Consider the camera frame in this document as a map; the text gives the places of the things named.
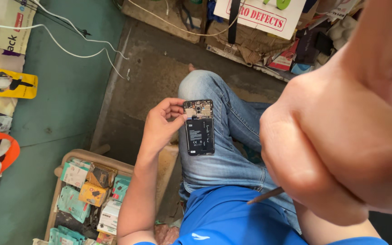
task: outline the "sign with red text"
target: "sign with red text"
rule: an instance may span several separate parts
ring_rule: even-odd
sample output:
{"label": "sign with red text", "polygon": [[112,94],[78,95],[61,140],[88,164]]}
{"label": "sign with red text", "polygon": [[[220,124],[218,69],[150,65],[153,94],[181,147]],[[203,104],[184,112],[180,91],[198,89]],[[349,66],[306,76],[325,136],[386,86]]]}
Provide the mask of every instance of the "sign with red text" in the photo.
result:
{"label": "sign with red text", "polygon": [[[217,0],[214,14],[229,19],[232,0]],[[264,4],[262,0],[241,0],[238,23],[253,27],[276,36],[291,39],[306,0],[292,0],[290,5],[280,10],[276,0]]]}

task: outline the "disassembled smartphone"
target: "disassembled smartphone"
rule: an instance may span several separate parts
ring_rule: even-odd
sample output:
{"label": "disassembled smartphone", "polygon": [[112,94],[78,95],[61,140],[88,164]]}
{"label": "disassembled smartphone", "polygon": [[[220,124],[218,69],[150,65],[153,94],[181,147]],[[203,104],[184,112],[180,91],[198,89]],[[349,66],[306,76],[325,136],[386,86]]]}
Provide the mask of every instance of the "disassembled smartphone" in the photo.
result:
{"label": "disassembled smartphone", "polygon": [[191,156],[214,153],[213,101],[210,99],[186,101],[186,134]]}

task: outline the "screwdriver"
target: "screwdriver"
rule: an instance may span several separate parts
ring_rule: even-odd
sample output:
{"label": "screwdriver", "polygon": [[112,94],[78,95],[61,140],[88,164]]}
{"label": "screwdriver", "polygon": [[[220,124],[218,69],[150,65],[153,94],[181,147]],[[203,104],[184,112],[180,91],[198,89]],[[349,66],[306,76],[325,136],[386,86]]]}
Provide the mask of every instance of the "screwdriver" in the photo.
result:
{"label": "screwdriver", "polygon": [[265,200],[267,198],[271,198],[271,197],[277,196],[277,195],[279,195],[279,194],[281,194],[283,192],[284,192],[284,190],[282,189],[282,187],[278,187],[278,188],[275,188],[275,189],[273,189],[273,190],[271,190],[271,191],[269,191],[269,192],[267,192],[265,194],[257,196],[256,198],[253,198],[252,200],[250,200],[247,203],[248,204],[252,204],[252,203],[260,202],[260,201]]}

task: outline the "bare foot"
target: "bare foot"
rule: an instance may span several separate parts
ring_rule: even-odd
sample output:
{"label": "bare foot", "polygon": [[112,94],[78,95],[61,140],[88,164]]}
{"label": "bare foot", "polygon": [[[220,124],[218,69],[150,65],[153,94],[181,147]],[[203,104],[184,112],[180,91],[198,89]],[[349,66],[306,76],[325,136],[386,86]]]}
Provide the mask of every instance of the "bare foot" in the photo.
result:
{"label": "bare foot", "polygon": [[189,72],[192,72],[194,70],[196,70],[195,66],[192,63],[190,63],[189,64]]}

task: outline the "green wall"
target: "green wall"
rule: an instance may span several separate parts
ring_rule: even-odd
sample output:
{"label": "green wall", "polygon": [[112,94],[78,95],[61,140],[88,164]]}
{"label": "green wall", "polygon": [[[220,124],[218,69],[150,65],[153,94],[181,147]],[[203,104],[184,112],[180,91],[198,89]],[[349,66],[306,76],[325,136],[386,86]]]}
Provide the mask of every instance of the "green wall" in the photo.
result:
{"label": "green wall", "polygon": [[[41,0],[49,11],[67,17],[89,39],[118,45],[124,16],[112,0]],[[78,34],[41,14],[45,24],[68,51],[91,55],[104,44],[86,42]],[[114,61],[115,53],[110,53]],[[0,245],[28,245],[44,238],[57,177],[53,170],[65,153],[86,148],[95,130],[111,71],[105,53],[80,59],[64,53],[46,30],[31,31],[24,72],[39,77],[37,97],[20,99],[11,136],[20,156],[0,182]]]}

